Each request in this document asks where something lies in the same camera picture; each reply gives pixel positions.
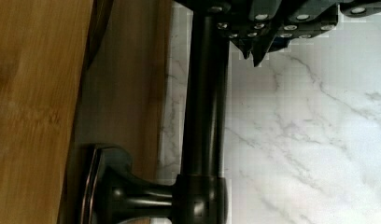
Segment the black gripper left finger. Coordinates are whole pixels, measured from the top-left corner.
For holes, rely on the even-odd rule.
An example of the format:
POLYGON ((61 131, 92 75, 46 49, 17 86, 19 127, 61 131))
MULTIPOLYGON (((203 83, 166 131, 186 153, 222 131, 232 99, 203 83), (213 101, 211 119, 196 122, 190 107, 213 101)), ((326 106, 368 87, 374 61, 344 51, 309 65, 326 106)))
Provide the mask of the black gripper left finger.
POLYGON ((206 0, 215 57, 227 60, 233 43, 247 59, 262 60, 276 34, 276 0, 206 0))

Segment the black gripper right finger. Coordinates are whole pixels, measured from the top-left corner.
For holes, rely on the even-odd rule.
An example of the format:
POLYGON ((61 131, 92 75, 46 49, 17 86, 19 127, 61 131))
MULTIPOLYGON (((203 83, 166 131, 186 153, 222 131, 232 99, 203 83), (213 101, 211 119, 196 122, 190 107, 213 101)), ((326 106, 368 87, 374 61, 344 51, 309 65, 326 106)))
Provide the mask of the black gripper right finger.
POLYGON ((381 0, 257 0, 253 17, 266 15, 262 31, 252 40, 253 64, 269 52, 285 49, 292 39, 307 39, 332 30, 339 13, 362 18, 381 12, 381 0))

